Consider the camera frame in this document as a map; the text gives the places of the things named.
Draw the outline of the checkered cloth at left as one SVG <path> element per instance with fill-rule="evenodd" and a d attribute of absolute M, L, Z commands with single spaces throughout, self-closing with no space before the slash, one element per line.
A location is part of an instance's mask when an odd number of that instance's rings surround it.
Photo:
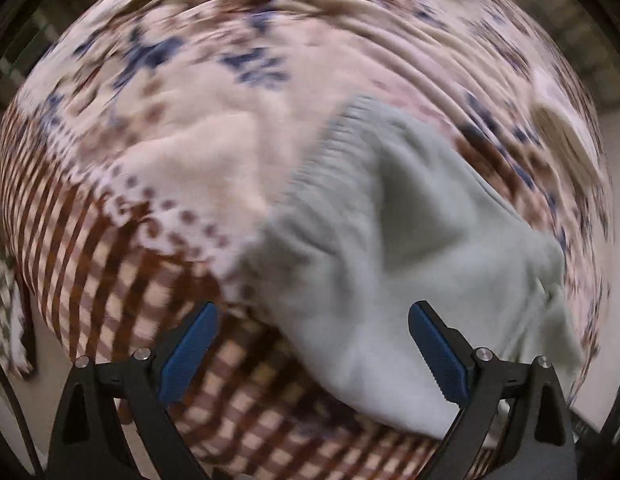
<path fill-rule="evenodd" d="M 36 344 L 30 294 L 0 239 L 0 366 L 29 380 L 36 374 Z"/>

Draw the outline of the floral fleece bed blanket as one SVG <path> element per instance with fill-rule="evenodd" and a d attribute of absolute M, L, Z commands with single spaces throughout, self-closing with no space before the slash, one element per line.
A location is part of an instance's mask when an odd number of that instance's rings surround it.
<path fill-rule="evenodd" d="M 415 477 L 457 413 L 418 300 L 572 399 L 612 211 L 592 96 L 514 0 L 99 0 L 0 124 L 4 240 L 66 356 L 219 307 L 170 414 L 233 476 Z"/>

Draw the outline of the folded white cloth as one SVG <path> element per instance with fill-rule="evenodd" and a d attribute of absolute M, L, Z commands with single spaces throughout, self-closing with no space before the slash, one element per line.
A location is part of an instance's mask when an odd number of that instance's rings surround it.
<path fill-rule="evenodd" d="M 576 113 L 552 102 L 534 102 L 534 125 L 553 153 L 563 162 L 580 188 L 604 183 L 605 172 L 598 161 L 594 141 Z"/>

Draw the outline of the light green fleece pants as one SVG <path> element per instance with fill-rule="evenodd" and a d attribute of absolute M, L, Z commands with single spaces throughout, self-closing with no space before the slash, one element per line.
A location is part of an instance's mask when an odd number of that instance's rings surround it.
<path fill-rule="evenodd" d="M 240 262 L 311 377 L 393 428 L 439 438 L 456 413 L 409 332 L 419 300 L 502 359 L 546 356 L 564 389 L 584 361 L 555 238 L 434 128 L 365 96 L 331 118 Z"/>

